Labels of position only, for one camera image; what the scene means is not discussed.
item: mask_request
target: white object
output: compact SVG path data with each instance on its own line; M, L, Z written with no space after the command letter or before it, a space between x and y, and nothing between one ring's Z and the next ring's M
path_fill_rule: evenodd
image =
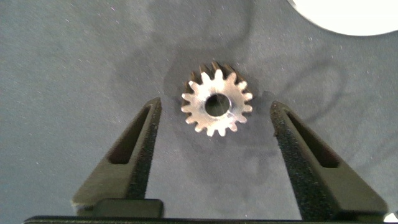
M346 35L378 35L398 30L397 0L288 0L314 24Z

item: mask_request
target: center hole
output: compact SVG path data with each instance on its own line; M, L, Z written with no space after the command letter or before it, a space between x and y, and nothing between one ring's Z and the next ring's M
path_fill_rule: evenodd
M228 97L215 94L206 100L205 109L210 116L221 116L229 110L230 106Z

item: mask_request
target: gray cloth background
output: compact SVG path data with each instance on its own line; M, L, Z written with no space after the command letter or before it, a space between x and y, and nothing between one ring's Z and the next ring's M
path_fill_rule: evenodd
M287 1L0 1L0 222L70 199L141 106L163 113L147 188L166 217L299 219L269 107L288 104L398 209L398 32L348 37ZM256 99L225 138L180 112L201 63Z

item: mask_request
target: gear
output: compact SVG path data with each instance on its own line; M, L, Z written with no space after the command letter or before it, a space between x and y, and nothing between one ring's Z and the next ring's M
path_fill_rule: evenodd
M206 128L208 136L213 136L216 130L220 136L225 136L226 128L236 132L237 121L247 122L243 113L251 112L252 107L245 102L251 100L253 95L246 90L248 83L231 67L224 66L230 71L224 77L218 64L213 62L212 65L214 73L204 65L200 67L201 78L192 73L188 92L182 94L185 101L181 110L188 114L185 120L188 124L197 124L196 132Z

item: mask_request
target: spur gear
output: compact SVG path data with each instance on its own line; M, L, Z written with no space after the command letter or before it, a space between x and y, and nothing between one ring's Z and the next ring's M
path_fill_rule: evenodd
M181 110L188 114L185 120L188 124L196 123L195 131L206 129L208 136L213 136L217 130L220 136L225 136L226 128L236 132L236 122L246 123L243 113L252 111L246 102L253 98L246 87L248 83L230 66L224 70L216 63L212 63L214 73L206 66L200 67L200 78L193 72L187 83L187 92L182 94L184 99Z

